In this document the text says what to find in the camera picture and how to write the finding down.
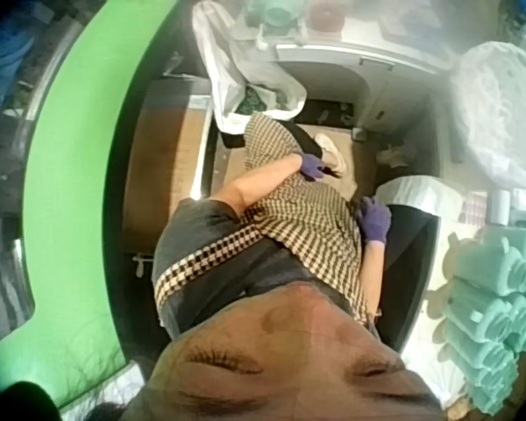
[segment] closed eye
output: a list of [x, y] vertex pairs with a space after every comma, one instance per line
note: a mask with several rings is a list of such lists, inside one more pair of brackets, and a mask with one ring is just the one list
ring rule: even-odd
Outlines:
[[207, 351], [196, 350], [187, 355], [185, 361], [223, 368], [240, 375], [259, 375], [263, 372], [263, 368], [246, 355], [214, 349]]
[[387, 363], [385, 361], [359, 359], [348, 370], [348, 377], [374, 377], [376, 375], [390, 375], [405, 369], [405, 365], [401, 361], [395, 364]]

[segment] latex glove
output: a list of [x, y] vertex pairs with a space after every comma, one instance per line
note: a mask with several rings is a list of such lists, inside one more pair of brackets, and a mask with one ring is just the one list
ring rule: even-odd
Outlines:
[[300, 168], [302, 174], [312, 180], [323, 178], [325, 164], [322, 160], [310, 153], [301, 153], [300, 156], [302, 156], [302, 167]]
[[392, 213], [376, 197], [363, 197], [357, 210], [357, 223], [365, 242], [375, 240], [386, 244]]

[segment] green wall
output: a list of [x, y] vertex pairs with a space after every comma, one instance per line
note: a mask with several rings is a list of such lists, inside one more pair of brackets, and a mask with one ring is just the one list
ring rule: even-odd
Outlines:
[[35, 382], [62, 405], [125, 364], [105, 284], [103, 192], [127, 90], [174, 3], [110, 0], [55, 77], [25, 178], [35, 313], [0, 341], [0, 389]]

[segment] checkered apron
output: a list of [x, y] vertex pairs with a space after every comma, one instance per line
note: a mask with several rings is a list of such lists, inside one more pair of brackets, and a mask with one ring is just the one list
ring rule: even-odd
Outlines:
[[[301, 153], [282, 125], [255, 114], [245, 129], [245, 166], [253, 169], [291, 153]], [[166, 300], [188, 282], [233, 258], [257, 241], [279, 241], [317, 279], [340, 292], [354, 317], [366, 323], [366, 303], [359, 284], [360, 234], [349, 204], [331, 186], [290, 176], [278, 189], [245, 211], [242, 228], [178, 261], [155, 283], [161, 314]]]

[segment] dark gray shirt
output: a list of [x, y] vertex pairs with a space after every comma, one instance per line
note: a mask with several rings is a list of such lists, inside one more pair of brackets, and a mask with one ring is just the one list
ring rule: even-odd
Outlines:
[[[177, 261], [233, 234], [241, 226], [226, 203], [182, 201], [156, 247], [154, 284]], [[173, 339], [238, 299], [264, 294], [295, 281], [315, 283], [333, 303], [352, 315], [341, 294], [319, 281], [281, 243], [264, 238], [172, 294], [160, 318]]]

